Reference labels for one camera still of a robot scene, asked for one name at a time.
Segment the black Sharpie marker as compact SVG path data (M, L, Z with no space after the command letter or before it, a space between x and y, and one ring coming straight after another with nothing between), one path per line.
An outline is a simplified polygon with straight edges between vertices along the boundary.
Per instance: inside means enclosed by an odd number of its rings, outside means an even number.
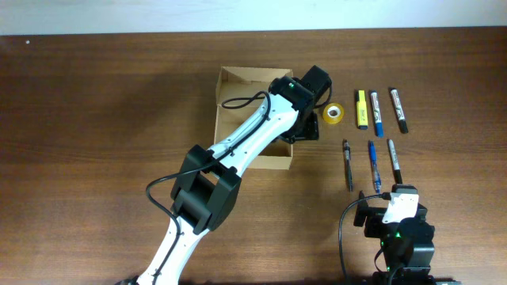
M401 174L401 169L400 169L400 165L398 162L398 156L397 156L397 153L395 150L395 144L392 139L388 139L387 145L388 145L388 149L389 149L390 156L391 156L391 163L392 163L392 167L393 167L395 183L401 184L402 183L402 174Z

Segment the open cardboard box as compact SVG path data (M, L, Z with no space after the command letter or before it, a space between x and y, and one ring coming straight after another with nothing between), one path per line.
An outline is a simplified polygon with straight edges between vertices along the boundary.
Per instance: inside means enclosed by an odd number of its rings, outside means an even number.
M255 93L269 88L275 78L291 77L291 69L223 66L221 68L215 98L217 113L215 120L215 138L218 143L240 127L259 108L261 101L256 100L244 108L226 109L221 106L229 99L252 97ZM249 165L251 169L288 170L292 163L292 145L276 141L270 143Z

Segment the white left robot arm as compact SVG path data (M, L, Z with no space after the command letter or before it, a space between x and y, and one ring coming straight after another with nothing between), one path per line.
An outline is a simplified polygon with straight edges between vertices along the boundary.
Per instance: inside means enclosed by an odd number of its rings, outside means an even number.
M260 101L258 109L225 139L207 149L195 145L177 173L146 186L149 201L170 218L153 260L126 284L176 284L200 240L232 212L242 175L276 140L293 144L318 139L315 113L322 95L332 93L332 79L313 66L302 78L275 78L267 90L237 98L238 108Z

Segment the yellow highlighter marker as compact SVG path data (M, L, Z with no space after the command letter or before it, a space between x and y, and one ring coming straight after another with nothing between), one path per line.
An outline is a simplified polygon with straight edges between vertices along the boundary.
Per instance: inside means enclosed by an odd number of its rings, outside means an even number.
M356 94L357 127L361 130L368 129L368 109L365 92L358 90Z

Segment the clear yellow tape roll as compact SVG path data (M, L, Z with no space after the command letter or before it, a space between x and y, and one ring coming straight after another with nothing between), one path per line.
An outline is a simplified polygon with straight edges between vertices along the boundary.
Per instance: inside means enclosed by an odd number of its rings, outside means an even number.
M329 103L323 110L322 118L327 124L338 124L342 121L345 110L338 103Z

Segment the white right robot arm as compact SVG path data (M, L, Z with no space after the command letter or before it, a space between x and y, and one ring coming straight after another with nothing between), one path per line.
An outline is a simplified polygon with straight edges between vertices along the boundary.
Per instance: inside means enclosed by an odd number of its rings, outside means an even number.
M380 195L388 201L385 208L371 207L367 197L359 194L353 224L364 228L364 236L377 238L383 257L384 271L372 275L374 284L434 284L429 274L435 253L435 227L426 222L427 208L419 203L417 189L408 184L395 184L390 192Z

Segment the black clear retractable pen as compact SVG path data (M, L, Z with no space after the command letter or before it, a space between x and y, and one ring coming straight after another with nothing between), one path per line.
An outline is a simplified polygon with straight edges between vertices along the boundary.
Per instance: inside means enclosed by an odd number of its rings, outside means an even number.
M351 156L350 156L350 145L349 142L344 139L343 140L343 151L345 156L345 174L347 186L350 192L353 191L353 176L352 176L352 168L351 168Z

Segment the blue whiteboard marker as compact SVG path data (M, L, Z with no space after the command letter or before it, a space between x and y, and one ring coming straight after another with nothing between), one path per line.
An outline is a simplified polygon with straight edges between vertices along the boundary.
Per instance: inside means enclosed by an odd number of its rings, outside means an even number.
M381 112L379 108L379 97L378 93L375 90L372 90L370 92L370 98L372 102L372 111L373 111L373 118L375 123L375 134L382 138L383 137L383 122L381 117Z

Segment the blue clear retractable pen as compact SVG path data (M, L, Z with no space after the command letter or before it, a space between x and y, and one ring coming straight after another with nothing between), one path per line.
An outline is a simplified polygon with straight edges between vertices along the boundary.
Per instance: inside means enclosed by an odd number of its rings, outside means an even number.
M381 193L381 177L379 175L378 165L377 165L377 155L375 150L375 145L372 140L368 141L368 152L370 157L370 162L372 166L372 174L373 174L373 182L374 182L374 189L377 194Z

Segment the black whiteboard marker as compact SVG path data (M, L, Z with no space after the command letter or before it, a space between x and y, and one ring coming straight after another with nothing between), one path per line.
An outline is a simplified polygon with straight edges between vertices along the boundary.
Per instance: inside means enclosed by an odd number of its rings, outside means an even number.
M395 108L399 129L403 134L407 134L409 130L406 123L406 117L402 109L402 104L398 94L398 90L395 88L391 88L390 95Z

